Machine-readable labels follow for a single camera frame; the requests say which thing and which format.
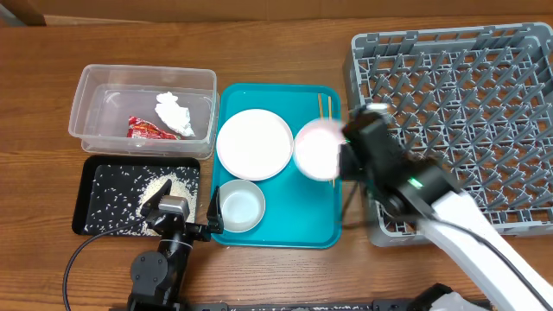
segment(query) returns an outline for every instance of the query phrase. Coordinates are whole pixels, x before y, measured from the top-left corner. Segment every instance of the white cloth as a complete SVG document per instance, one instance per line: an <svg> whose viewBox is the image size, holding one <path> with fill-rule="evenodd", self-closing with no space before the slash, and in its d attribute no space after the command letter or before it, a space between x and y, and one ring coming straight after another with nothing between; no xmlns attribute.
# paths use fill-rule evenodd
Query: white cloth
<svg viewBox="0 0 553 311"><path fill-rule="evenodd" d="M157 95L156 99L160 103L156 105L156 113L171 130L183 136L195 136L190 124L190 111L176 103L178 98L175 95L166 92Z"/></svg>

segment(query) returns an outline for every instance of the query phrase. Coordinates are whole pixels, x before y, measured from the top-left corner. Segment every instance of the gray dish rack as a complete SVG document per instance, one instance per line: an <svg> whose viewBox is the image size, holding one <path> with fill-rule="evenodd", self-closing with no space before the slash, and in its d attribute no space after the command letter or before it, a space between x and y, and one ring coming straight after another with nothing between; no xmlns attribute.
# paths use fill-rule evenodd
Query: gray dish rack
<svg viewBox="0 0 553 311"><path fill-rule="evenodd" d="M355 35L349 109L389 104L391 134L438 159L499 233L551 234L552 39L540 22ZM375 245L428 242L369 206Z"/></svg>

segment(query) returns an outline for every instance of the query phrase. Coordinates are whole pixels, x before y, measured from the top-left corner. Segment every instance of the black tray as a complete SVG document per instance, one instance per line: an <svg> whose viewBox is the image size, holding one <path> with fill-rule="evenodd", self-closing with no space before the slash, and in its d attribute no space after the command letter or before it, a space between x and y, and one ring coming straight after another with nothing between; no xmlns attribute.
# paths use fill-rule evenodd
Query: black tray
<svg viewBox="0 0 553 311"><path fill-rule="evenodd" d="M167 173L175 173L179 179L186 180L187 190L198 198L200 163L194 158L112 155L89 157L85 161L80 178L79 194L73 213L73 232L79 235L96 235L124 225L125 221L128 223L137 220L135 211L142 193L140 189L151 181L152 176ZM145 234L137 225L114 235L150 234Z"/></svg>

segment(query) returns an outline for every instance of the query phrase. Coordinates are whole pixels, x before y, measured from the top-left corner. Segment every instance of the white plate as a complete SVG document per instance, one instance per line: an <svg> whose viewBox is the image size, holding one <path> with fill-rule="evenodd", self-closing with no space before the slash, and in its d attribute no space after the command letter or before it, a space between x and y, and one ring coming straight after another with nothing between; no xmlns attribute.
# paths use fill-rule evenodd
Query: white plate
<svg viewBox="0 0 553 311"><path fill-rule="evenodd" d="M262 181L286 167L294 152L294 137L275 113L250 109L226 120L216 148L229 173L248 181Z"/></svg>

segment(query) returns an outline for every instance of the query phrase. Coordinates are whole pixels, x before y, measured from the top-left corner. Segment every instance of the white bowl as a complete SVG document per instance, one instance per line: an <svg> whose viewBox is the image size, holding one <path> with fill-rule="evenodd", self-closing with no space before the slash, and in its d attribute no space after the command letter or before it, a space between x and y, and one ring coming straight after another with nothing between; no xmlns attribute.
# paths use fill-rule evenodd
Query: white bowl
<svg viewBox="0 0 553 311"><path fill-rule="evenodd" d="M219 201L225 230L247 232L265 213L265 197L251 181L229 181L219 189Z"/></svg>
<svg viewBox="0 0 553 311"><path fill-rule="evenodd" d="M308 178L331 181L340 173L340 146L346 139L336 120L316 119L296 135L294 162Z"/></svg>

